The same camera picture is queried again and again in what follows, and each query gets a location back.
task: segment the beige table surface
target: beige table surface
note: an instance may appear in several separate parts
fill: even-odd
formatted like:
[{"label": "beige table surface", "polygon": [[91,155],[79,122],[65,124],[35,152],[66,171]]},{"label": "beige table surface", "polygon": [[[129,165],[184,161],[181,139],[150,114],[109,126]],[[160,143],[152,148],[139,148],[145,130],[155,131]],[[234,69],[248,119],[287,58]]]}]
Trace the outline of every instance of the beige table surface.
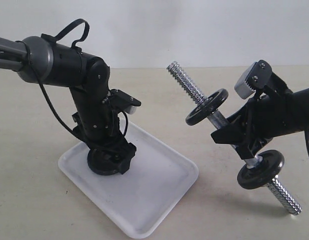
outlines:
[{"label": "beige table surface", "polygon": [[[191,68],[187,73],[206,95],[229,91],[219,109],[227,117],[245,103],[234,91],[245,69]],[[309,66],[273,70],[293,91],[309,87]],[[186,125],[195,104],[165,69],[113,69],[109,85],[142,102],[130,121],[199,168],[197,182],[147,239],[309,240],[309,159],[302,132],[264,148],[285,156],[279,177],[303,207],[292,217],[267,188],[238,185],[244,162],[230,146],[213,142],[209,121]],[[46,89],[57,112],[74,127],[69,91]],[[0,70],[0,240],[129,239],[59,170],[59,157],[76,143],[52,115],[38,85]]]}]

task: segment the plastic tray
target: plastic tray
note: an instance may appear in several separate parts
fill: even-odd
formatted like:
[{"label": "plastic tray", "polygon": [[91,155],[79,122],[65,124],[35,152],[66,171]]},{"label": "plastic tray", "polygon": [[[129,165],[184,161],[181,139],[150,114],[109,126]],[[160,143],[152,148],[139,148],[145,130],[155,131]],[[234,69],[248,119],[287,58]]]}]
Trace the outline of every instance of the plastic tray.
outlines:
[{"label": "plastic tray", "polygon": [[[125,120],[120,119],[120,127]],[[101,176],[87,164],[80,142],[59,159],[61,171],[126,235],[148,237],[197,180],[197,166],[129,121],[128,141],[137,147],[123,175]]]}]

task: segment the white tray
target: white tray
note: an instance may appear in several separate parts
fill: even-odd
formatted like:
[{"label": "white tray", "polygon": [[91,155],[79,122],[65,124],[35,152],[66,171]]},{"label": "white tray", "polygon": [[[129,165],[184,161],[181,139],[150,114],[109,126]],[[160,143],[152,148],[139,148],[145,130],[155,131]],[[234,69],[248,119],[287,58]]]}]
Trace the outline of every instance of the white tray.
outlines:
[{"label": "white tray", "polygon": [[[124,119],[120,127],[124,129]],[[123,175],[93,173],[83,142],[64,153],[58,166],[126,235],[143,239],[194,184],[199,171],[191,160],[130,121],[126,138],[137,151]]]}]

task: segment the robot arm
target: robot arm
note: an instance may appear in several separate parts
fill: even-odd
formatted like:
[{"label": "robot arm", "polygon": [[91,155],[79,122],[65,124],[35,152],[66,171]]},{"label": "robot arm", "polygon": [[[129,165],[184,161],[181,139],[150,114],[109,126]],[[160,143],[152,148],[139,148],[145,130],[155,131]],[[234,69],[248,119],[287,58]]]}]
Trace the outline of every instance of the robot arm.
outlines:
[{"label": "robot arm", "polygon": [[[66,34],[84,23],[80,39],[71,47],[58,44]],[[137,148],[127,142],[120,130],[119,113],[127,120],[141,102],[119,89],[109,89],[110,67],[95,55],[82,52],[76,43],[83,42],[89,33],[89,24],[77,19],[57,36],[42,34],[22,41],[0,38],[0,69],[12,70],[27,83],[39,84],[48,104],[59,122],[90,148],[88,165],[100,175],[124,174]],[[44,85],[68,88],[77,112],[77,123],[69,129],[54,111]]]}]

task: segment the white wall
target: white wall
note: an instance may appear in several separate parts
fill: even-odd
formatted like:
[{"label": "white wall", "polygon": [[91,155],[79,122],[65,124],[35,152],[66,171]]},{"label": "white wall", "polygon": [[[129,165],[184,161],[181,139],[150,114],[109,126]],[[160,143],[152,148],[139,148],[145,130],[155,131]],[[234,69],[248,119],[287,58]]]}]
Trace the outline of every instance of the white wall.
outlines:
[{"label": "white wall", "polygon": [[0,0],[0,37],[55,35],[77,18],[90,23],[80,46],[112,68],[309,65],[309,0]]}]

